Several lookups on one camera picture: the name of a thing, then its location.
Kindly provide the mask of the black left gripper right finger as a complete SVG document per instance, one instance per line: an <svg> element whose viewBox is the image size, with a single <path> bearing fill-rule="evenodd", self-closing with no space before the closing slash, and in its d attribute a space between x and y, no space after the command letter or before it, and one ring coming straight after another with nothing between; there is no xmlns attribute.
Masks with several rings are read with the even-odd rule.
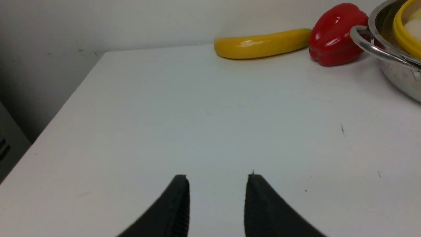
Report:
<svg viewBox="0 0 421 237"><path fill-rule="evenodd" d="M260 174L248 176L244 230L247 237L323 237Z"/></svg>

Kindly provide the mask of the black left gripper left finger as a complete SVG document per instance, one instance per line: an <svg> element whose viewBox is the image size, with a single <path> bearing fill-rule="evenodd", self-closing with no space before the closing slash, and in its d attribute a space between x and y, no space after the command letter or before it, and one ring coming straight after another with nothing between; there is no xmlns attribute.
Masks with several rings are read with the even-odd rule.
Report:
<svg viewBox="0 0 421 237"><path fill-rule="evenodd" d="M185 175L178 174L120 237L187 237L189 224L190 184Z"/></svg>

